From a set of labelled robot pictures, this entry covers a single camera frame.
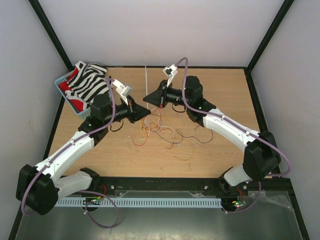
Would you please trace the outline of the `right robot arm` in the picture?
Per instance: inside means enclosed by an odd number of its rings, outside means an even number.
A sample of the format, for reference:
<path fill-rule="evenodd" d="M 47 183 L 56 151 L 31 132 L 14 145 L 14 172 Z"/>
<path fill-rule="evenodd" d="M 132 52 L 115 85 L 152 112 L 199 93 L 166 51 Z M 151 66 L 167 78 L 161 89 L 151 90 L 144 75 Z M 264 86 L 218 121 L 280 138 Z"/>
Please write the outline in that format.
<path fill-rule="evenodd" d="M 193 122 L 222 135 L 244 153 L 242 164 L 220 176 L 218 188 L 225 195 L 231 194 L 240 183 L 261 181 L 281 162 L 273 134 L 257 132 L 224 115 L 203 97 L 203 86 L 196 76 L 187 76 L 183 89 L 173 88 L 163 80 L 143 101 L 158 108 L 168 103 L 184 106 Z"/>

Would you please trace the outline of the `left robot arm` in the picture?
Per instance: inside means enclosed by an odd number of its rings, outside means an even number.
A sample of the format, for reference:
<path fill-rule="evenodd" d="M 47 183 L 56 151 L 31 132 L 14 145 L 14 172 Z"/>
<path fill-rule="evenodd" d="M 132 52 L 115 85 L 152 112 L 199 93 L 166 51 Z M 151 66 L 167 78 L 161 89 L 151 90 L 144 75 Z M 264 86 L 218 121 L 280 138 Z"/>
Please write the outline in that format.
<path fill-rule="evenodd" d="M 45 215 L 64 197 L 79 191 L 96 193 L 100 188 L 98 173 L 87 167 L 69 176 L 64 176 L 65 171 L 107 135 L 110 124 L 123 119 L 133 124 L 150 113 L 131 96 L 116 105 L 108 94 L 97 95 L 90 106 L 90 115 L 67 143 L 35 166 L 26 164 L 19 171 L 16 198 L 21 202 L 22 213 L 26 215 L 29 207 Z"/>

